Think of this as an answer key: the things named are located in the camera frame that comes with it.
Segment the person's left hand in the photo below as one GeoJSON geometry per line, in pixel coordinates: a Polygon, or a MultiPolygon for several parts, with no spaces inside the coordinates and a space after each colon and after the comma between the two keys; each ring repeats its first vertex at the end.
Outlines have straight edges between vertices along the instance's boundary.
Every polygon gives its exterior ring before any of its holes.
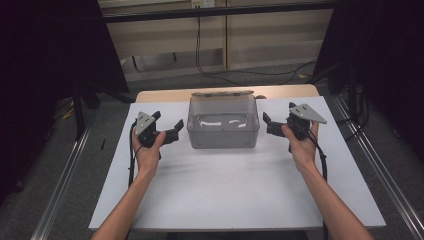
{"type": "Polygon", "coordinates": [[[166,133],[161,132],[156,137],[155,143],[151,148],[143,147],[137,136],[135,135],[135,128],[132,133],[132,147],[134,151],[138,150],[136,154],[137,166],[138,166],[138,175],[146,174],[150,179],[152,179],[156,174],[156,169],[159,162],[159,149],[162,146],[163,141],[165,140],[166,133]]]}

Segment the handheld controller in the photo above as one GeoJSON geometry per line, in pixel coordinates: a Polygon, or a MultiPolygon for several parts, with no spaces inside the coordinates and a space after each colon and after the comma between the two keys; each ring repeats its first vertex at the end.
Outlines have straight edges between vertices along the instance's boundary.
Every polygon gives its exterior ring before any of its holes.
{"type": "MultiPolygon", "coordinates": [[[[321,117],[315,110],[313,110],[308,104],[296,104],[289,103],[289,117],[287,118],[287,126],[293,131],[293,134],[298,140],[304,140],[308,137],[309,130],[311,128],[311,121],[317,121],[326,124],[327,121],[321,117]]],[[[266,132],[278,137],[286,137],[281,131],[281,126],[284,123],[274,122],[264,112],[263,120],[267,124],[266,132]]]]}
{"type": "MultiPolygon", "coordinates": [[[[139,112],[135,134],[144,147],[150,148],[155,143],[159,131],[156,130],[156,121],[161,117],[160,111],[153,113],[152,116],[139,112]]],[[[184,122],[181,119],[174,129],[166,130],[166,138],[162,145],[170,144],[178,141],[178,132],[184,127],[184,122]]]]}

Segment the forearm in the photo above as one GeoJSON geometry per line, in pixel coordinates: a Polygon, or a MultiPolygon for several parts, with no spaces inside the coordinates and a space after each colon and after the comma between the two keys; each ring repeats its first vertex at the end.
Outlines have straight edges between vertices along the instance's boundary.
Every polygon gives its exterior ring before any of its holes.
{"type": "Polygon", "coordinates": [[[315,166],[301,173],[333,239],[373,239],[315,166]]]}
{"type": "Polygon", "coordinates": [[[150,174],[137,175],[92,239],[125,239],[151,179],[150,174]]]}

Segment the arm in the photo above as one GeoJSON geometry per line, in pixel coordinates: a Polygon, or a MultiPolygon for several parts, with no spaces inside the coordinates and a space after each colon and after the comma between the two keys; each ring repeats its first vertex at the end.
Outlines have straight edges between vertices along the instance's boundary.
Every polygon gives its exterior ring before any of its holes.
{"type": "MultiPolygon", "coordinates": [[[[137,152],[138,174],[130,188],[121,198],[116,207],[112,210],[106,220],[97,229],[92,239],[125,239],[131,227],[134,216],[140,206],[141,200],[156,174],[159,162],[159,148],[165,140],[165,133],[162,132],[156,138],[151,148],[144,148],[137,152]]],[[[140,141],[134,134],[132,136],[133,149],[137,150],[141,146],[140,141]]]]}
{"type": "MultiPolygon", "coordinates": [[[[332,238],[373,239],[369,231],[319,173],[315,165],[315,145],[309,139],[297,140],[286,125],[283,125],[281,129],[290,141],[296,167],[302,174],[332,238]]],[[[312,124],[311,131],[318,136],[317,122],[312,124]]]]}

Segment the wall outlet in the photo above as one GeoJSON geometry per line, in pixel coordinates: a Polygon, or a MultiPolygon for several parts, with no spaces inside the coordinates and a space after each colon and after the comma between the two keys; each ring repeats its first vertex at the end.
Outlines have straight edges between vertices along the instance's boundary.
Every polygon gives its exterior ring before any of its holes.
{"type": "Polygon", "coordinates": [[[203,0],[191,0],[192,8],[202,8],[203,0]]]}
{"type": "Polygon", "coordinates": [[[191,0],[192,8],[211,8],[215,7],[215,0],[191,0]]]}

